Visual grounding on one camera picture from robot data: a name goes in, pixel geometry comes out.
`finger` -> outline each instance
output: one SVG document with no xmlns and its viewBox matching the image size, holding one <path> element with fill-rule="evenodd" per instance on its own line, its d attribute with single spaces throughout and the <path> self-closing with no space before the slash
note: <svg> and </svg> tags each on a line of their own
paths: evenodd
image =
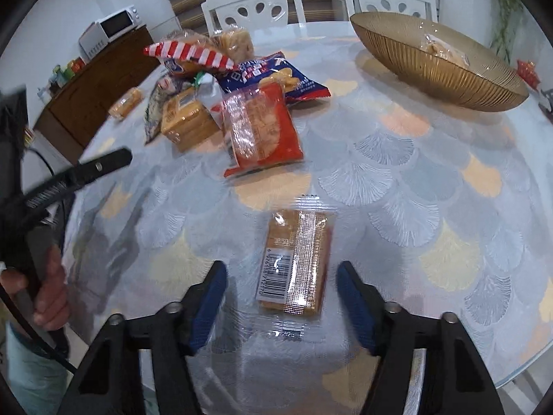
<svg viewBox="0 0 553 415">
<path fill-rule="evenodd" d="M 2 284 L 10 298 L 26 288 L 28 283 L 24 274 L 12 269 L 4 270 L 0 274 L 0 284 Z"/>
<path fill-rule="evenodd" d="M 67 323 L 70 314 L 69 305 L 66 304 L 51 321 L 43 326 L 43 328 L 45 328 L 46 331 L 55 331 L 60 329 Z"/>
<path fill-rule="evenodd" d="M 59 270 L 65 273 L 62 266 L 62 253 L 57 245 L 52 245 L 46 253 L 46 277 L 57 276 Z"/>
<path fill-rule="evenodd" d="M 35 312 L 34 321 L 38 326 L 43 326 L 46 323 L 52 321 L 54 317 L 63 309 L 67 304 L 67 292 L 62 290 L 57 298 L 50 304 L 46 310 L 42 313 Z"/>
<path fill-rule="evenodd" d="M 47 310 L 56 301 L 59 294 L 65 290 L 65 287 L 65 273 L 63 271 L 58 272 L 57 276 L 47 278 L 35 298 L 35 310 L 38 313 Z"/>
</svg>

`ribbed glass bowl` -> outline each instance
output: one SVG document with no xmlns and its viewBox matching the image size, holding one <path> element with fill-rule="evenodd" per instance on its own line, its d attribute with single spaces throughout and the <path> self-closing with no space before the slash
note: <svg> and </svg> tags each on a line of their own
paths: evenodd
<svg viewBox="0 0 553 415">
<path fill-rule="evenodd" d="M 376 59 L 430 96 L 483 112 L 513 109 L 529 96 L 513 68 L 447 26 L 392 12 L 355 13 L 350 21 Z M 466 54 L 467 68 L 424 51 L 427 34 Z"/>
</svg>

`round table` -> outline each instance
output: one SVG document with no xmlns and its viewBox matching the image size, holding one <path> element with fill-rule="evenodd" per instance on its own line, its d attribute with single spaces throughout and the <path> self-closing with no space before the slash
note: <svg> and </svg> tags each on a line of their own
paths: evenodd
<svg viewBox="0 0 553 415">
<path fill-rule="evenodd" d="M 261 30 L 253 40 L 258 55 L 282 50 L 331 90 L 291 108 L 305 161 L 228 180 L 220 135 L 181 154 L 161 136 L 144 146 L 146 102 L 122 123 L 107 120 L 84 159 L 123 146 L 134 159 L 77 195 L 64 255 L 75 331 L 90 342 L 112 313 L 152 314 L 220 259 L 225 300 L 189 360 L 203 408 L 358 413 L 377 362 L 336 292 L 337 265 L 350 260 L 414 314 L 457 313 L 497 386 L 525 369 L 553 339 L 553 127 L 537 96 L 506 113 L 435 101 L 398 81 L 348 22 Z M 267 208 L 302 194 L 336 206 L 337 218 L 322 313 L 290 321 L 262 313 L 254 294 Z M 287 323 L 294 340 L 279 336 Z M 423 362 L 416 354 L 414 368 Z M 147 363 L 143 375 L 151 385 Z M 408 412 L 419 385 L 413 373 Z"/>
</svg>

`metal screw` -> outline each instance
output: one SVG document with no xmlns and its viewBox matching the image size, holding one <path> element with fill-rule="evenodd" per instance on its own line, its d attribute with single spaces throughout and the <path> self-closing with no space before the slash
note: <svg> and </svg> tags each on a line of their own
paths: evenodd
<svg viewBox="0 0 553 415">
<path fill-rule="evenodd" d="M 389 312 L 391 314 L 398 314 L 402 311 L 402 307 L 394 301 L 388 301 L 387 303 L 385 303 L 384 309 L 386 310 L 386 312 Z"/>
<path fill-rule="evenodd" d="M 110 325 L 117 326 L 121 321 L 123 321 L 123 316 L 121 314 L 113 314 L 108 318 L 108 321 L 110 322 Z"/>
<path fill-rule="evenodd" d="M 182 310 L 182 304 L 179 303 L 178 301 L 169 303 L 167 306 L 165 306 L 165 312 L 167 312 L 168 314 L 176 314 L 181 310 Z"/>
<path fill-rule="evenodd" d="M 447 321 L 447 323 L 458 323 L 459 318 L 453 312 L 444 312 L 442 318 Z"/>
</svg>

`microwave oven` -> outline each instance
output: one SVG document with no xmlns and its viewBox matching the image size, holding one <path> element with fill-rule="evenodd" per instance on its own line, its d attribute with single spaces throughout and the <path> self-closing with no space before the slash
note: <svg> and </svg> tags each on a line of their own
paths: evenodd
<svg viewBox="0 0 553 415">
<path fill-rule="evenodd" d="M 90 60 L 106 48 L 110 42 L 132 31 L 140 24 L 140 16 L 136 8 L 128 6 L 128 8 L 123 8 L 91 23 L 79 37 L 78 43 Z"/>
</svg>

